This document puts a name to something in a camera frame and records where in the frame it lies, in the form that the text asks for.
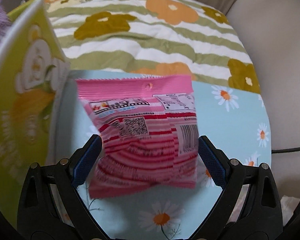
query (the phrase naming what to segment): white daisy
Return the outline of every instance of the white daisy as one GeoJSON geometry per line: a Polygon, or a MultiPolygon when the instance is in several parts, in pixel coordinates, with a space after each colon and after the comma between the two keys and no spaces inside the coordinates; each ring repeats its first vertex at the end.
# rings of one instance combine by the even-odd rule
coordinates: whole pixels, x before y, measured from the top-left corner
{"type": "Polygon", "coordinates": [[[89,128],[90,128],[90,131],[86,133],[88,138],[90,138],[94,134],[100,134],[94,125],[90,125],[89,128]]]}
{"type": "Polygon", "coordinates": [[[215,99],[219,100],[219,105],[223,105],[223,103],[225,103],[226,105],[226,110],[227,112],[229,112],[230,107],[232,107],[232,109],[234,108],[239,108],[238,103],[235,101],[238,99],[237,96],[233,95],[233,89],[229,89],[226,87],[222,87],[222,86],[211,86],[214,91],[212,91],[212,94],[215,95],[215,99]]]}
{"type": "Polygon", "coordinates": [[[200,157],[198,157],[197,163],[197,181],[201,187],[214,187],[216,185],[200,157]]]}
{"type": "Polygon", "coordinates": [[[259,129],[258,133],[257,133],[257,141],[259,142],[259,147],[266,147],[267,146],[267,142],[269,141],[269,138],[267,137],[267,135],[269,134],[269,132],[267,132],[267,126],[264,123],[261,123],[259,125],[259,129]]]}
{"type": "Polygon", "coordinates": [[[258,95],[258,99],[261,101],[261,107],[265,107],[265,104],[263,102],[263,98],[261,97],[261,95],[258,95]]]}
{"type": "Polygon", "coordinates": [[[255,152],[248,159],[245,160],[244,165],[247,166],[258,166],[258,157],[261,156],[258,152],[255,152]]]}
{"type": "Polygon", "coordinates": [[[184,209],[179,209],[179,205],[171,204],[169,201],[163,209],[159,202],[152,204],[152,209],[153,212],[139,212],[139,225],[141,228],[146,228],[146,231],[157,228],[159,232],[178,226],[179,216],[185,212],[184,209]]]}

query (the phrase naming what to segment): qr code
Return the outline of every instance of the qr code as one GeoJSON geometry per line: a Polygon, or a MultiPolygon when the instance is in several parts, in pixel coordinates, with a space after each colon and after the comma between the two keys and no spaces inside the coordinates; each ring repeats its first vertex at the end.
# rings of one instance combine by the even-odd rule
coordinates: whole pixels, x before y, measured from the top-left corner
{"type": "Polygon", "coordinates": [[[115,121],[115,122],[113,122],[111,125],[119,130],[120,137],[129,135],[129,133],[126,130],[126,128],[118,120],[115,121]]]}
{"type": "Polygon", "coordinates": [[[148,128],[144,117],[123,119],[125,127],[131,135],[148,134],[148,128]]]}

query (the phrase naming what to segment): black cable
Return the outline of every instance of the black cable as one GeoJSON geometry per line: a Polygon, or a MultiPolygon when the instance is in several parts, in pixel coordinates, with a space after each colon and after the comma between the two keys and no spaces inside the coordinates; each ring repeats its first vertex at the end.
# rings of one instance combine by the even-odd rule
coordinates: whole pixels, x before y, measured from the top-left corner
{"type": "Polygon", "coordinates": [[[300,152],[300,147],[291,148],[291,149],[272,150],[271,154],[275,154],[275,153],[292,153],[292,152],[300,152]]]}

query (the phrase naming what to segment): striped blanket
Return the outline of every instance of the striped blanket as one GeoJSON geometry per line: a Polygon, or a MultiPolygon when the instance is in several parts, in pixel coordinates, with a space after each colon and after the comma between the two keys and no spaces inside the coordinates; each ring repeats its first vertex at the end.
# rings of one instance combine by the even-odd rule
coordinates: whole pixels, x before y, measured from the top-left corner
{"type": "Polygon", "coordinates": [[[260,93],[227,18],[194,0],[45,0],[72,69],[192,80],[260,93]]]}

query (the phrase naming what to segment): pink snack bag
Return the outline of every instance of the pink snack bag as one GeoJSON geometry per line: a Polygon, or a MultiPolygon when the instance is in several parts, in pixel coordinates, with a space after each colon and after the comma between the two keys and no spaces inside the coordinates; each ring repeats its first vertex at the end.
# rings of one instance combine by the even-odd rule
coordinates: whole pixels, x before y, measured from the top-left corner
{"type": "Polygon", "coordinates": [[[105,150],[90,183],[92,198],[158,183],[195,186],[198,131],[190,76],[76,81],[105,150]]]}

